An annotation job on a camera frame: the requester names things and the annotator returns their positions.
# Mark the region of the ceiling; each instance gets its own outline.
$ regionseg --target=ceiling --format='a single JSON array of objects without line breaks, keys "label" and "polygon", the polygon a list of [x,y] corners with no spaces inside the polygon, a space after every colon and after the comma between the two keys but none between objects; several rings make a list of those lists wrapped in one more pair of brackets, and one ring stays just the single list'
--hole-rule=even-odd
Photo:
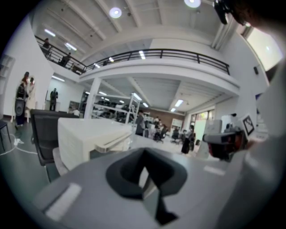
[{"label": "ceiling", "polygon": [[[92,82],[93,79],[83,83],[86,91],[90,91]],[[142,102],[147,103],[150,108],[165,111],[176,108],[176,112],[187,112],[224,94],[194,83],[148,77],[103,80],[98,91],[104,92],[107,95],[123,97],[130,97],[131,93],[136,92],[142,98]],[[129,102],[128,99],[111,98],[108,96],[107,98],[117,103],[119,103],[119,100],[123,100],[125,103]],[[183,103],[179,107],[175,107],[178,99],[182,99]]]},{"label": "ceiling", "polygon": [[[120,18],[110,17],[112,7],[122,10]],[[183,0],[47,0],[38,11],[41,17],[35,34],[48,37],[52,45],[64,51],[66,42],[72,44],[77,51],[71,55],[86,65],[149,48],[153,38],[166,36],[171,30],[199,33],[212,42],[221,25],[211,0],[202,0],[199,8],[190,8]]]}]

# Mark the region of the gray floor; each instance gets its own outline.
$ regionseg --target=gray floor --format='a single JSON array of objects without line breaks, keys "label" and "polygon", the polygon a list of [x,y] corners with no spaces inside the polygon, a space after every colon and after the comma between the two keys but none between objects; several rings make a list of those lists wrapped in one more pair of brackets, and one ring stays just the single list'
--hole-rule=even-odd
[{"label": "gray floor", "polygon": [[[4,119],[8,123],[9,133],[20,138],[24,144],[17,147],[29,152],[36,152],[35,146],[31,143],[32,128],[30,123],[15,129],[9,119]],[[14,148],[14,137],[10,136],[9,142],[6,128],[1,130],[5,151],[0,145],[0,169],[14,195],[32,201],[35,195],[46,185],[49,184],[47,172],[40,165],[37,154],[26,153],[14,149],[9,153],[3,154]],[[47,166],[48,175],[51,181],[59,177],[54,164]]]}]

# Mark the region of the camera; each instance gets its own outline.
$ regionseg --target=camera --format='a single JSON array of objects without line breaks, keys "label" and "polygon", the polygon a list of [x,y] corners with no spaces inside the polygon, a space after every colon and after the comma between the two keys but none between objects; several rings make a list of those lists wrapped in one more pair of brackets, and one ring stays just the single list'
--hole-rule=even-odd
[{"label": "camera", "polygon": [[224,24],[228,24],[228,14],[231,13],[234,19],[242,24],[245,25],[246,21],[239,16],[239,14],[235,11],[235,5],[238,0],[214,0],[213,7],[217,12],[220,21]]}]

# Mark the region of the black chair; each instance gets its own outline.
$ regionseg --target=black chair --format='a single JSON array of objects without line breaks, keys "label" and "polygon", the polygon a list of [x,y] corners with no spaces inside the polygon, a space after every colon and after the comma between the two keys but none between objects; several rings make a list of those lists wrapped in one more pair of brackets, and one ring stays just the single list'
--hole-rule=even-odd
[{"label": "black chair", "polygon": [[39,161],[42,166],[54,163],[53,149],[59,147],[58,119],[78,118],[73,114],[60,113],[51,110],[31,110],[31,123]]},{"label": "black chair", "polygon": [[175,144],[179,144],[179,142],[177,142],[176,140],[179,138],[179,132],[178,131],[174,131],[173,135],[172,135],[172,141],[171,143],[175,143]]},{"label": "black chair", "polygon": [[2,121],[2,120],[0,120],[0,138],[1,138],[1,143],[2,143],[3,150],[5,151],[4,144],[3,144],[3,138],[2,138],[2,134],[1,134],[1,130],[2,130],[4,127],[6,127],[6,129],[7,129],[7,134],[8,134],[9,140],[10,140],[10,142],[11,142],[7,123],[4,122],[4,121]]}]

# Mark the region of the loudspeaker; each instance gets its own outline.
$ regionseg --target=loudspeaker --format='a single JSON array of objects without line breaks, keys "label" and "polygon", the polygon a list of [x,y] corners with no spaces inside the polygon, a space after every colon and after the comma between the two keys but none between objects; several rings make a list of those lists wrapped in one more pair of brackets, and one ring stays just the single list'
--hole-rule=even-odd
[{"label": "loudspeaker", "polygon": [[20,116],[22,115],[23,111],[24,111],[24,105],[25,102],[23,99],[17,98],[15,101],[15,113],[16,116]]}]

